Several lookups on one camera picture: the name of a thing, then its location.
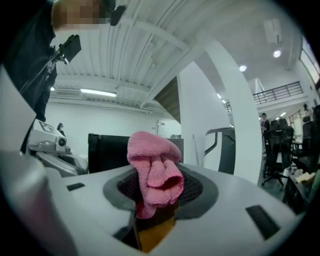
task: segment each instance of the black circular mesh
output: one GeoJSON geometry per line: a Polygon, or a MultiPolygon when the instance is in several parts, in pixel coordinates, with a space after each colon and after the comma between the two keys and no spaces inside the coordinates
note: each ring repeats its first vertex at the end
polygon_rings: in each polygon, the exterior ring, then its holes
{"type": "MultiPolygon", "coordinates": [[[[179,196],[178,202],[180,206],[186,205],[188,202],[199,197],[203,192],[203,185],[196,178],[181,171],[184,179],[184,189],[182,194],[179,196]]],[[[142,194],[139,187],[138,173],[135,172],[123,180],[120,180],[117,184],[118,190],[135,201],[136,203],[142,200],[142,194]]]]}

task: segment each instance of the pink towel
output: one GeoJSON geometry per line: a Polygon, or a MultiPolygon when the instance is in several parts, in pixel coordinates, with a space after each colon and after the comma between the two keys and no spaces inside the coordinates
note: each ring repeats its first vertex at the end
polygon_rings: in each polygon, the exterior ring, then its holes
{"type": "Polygon", "coordinates": [[[184,190],[184,178],[175,165],[181,159],[176,145],[166,138],[138,131],[129,138],[127,159],[139,176],[143,197],[136,205],[139,219],[149,219],[157,207],[177,201],[184,190]]]}

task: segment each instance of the white machine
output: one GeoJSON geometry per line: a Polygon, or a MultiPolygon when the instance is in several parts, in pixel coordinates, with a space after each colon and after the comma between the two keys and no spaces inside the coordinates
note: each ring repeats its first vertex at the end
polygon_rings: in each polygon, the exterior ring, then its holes
{"type": "Polygon", "coordinates": [[[28,148],[37,152],[70,153],[67,138],[53,126],[38,119],[34,120],[28,139],[28,148]]]}
{"type": "Polygon", "coordinates": [[[38,119],[33,122],[27,149],[45,167],[58,170],[63,178],[88,174],[88,163],[71,154],[67,138],[52,125],[38,119]]]}

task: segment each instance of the office chair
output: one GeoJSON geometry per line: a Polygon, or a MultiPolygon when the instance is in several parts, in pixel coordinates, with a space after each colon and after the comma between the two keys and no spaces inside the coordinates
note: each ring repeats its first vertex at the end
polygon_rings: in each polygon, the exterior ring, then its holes
{"type": "Polygon", "coordinates": [[[288,126],[285,119],[274,120],[271,122],[270,130],[264,135],[267,141],[268,150],[266,150],[266,171],[263,176],[270,176],[261,185],[264,186],[270,180],[278,180],[281,186],[284,186],[281,178],[283,171],[292,163],[291,144],[294,137],[294,129],[288,126]],[[282,163],[277,163],[278,154],[281,153],[282,163]]]}
{"type": "Polygon", "coordinates": [[[302,126],[302,150],[309,151],[311,145],[311,127],[313,122],[310,120],[310,116],[305,116],[303,118],[303,126],[302,126]]]}
{"type": "Polygon", "coordinates": [[[303,173],[312,173],[315,168],[312,167],[314,159],[314,151],[312,149],[312,143],[315,142],[316,134],[312,135],[312,129],[315,129],[315,124],[310,120],[310,116],[305,116],[303,118],[303,126],[302,126],[302,149],[297,149],[292,151],[292,155],[294,158],[292,161],[295,163],[295,166],[298,169],[302,169],[303,173]]]}

